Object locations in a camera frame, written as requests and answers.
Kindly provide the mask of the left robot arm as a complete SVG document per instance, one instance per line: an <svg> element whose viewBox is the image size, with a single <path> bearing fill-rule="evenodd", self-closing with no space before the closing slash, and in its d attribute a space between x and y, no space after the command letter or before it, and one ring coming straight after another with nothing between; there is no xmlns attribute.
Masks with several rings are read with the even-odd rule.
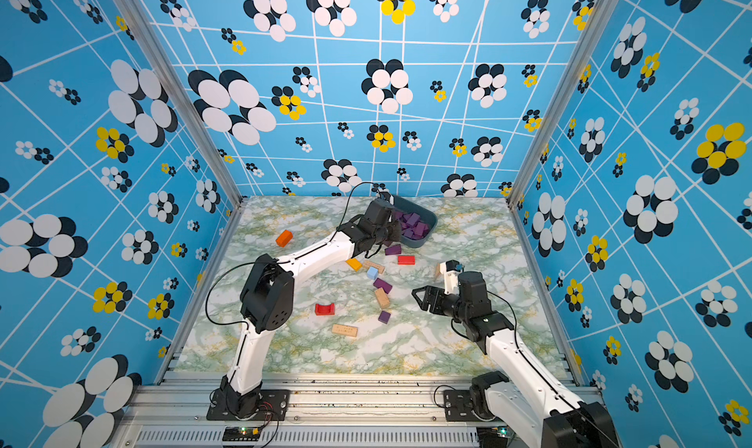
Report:
<svg viewBox="0 0 752 448"><path fill-rule="evenodd" d="M394 200L382 193L364 213L320 242L281 257L260 255L240 293L243 328L232 363L215 391L215 407L239 420L260 411L262 367L275 332L290 319L297 285L338 263L401 238Z"/></svg>

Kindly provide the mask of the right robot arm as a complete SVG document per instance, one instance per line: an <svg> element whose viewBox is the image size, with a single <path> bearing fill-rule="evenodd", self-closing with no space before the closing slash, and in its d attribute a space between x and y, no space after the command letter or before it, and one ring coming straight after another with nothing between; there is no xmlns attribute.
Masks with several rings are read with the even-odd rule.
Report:
<svg viewBox="0 0 752 448"><path fill-rule="evenodd" d="M524 344L517 319L495 310L479 272L444 270L443 287L411 292L419 309L450 318L497 366L472 379L472 411L484 422L503 421L529 447L617 447L606 408L571 391Z"/></svg>

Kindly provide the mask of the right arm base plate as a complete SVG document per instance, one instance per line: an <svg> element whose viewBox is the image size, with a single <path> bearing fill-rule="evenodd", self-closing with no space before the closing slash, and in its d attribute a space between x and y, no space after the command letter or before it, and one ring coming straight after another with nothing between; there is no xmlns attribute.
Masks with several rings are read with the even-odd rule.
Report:
<svg viewBox="0 0 752 448"><path fill-rule="evenodd" d="M447 422L457 423L501 423L499 417L482 415L473 403L469 390L445 389L442 391L441 405Z"/></svg>

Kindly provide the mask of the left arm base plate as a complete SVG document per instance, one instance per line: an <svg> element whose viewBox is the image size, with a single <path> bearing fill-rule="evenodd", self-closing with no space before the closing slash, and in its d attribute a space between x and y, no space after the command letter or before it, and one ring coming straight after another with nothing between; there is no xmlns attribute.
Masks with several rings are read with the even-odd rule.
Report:
<svg viewBox="0 0 752 448"><path fill-rule="evenodd" d="M208 421L284 421L290 404L291 391L286 389L252 390L238 396L230 389L216 389L210 396Z"/></svg>

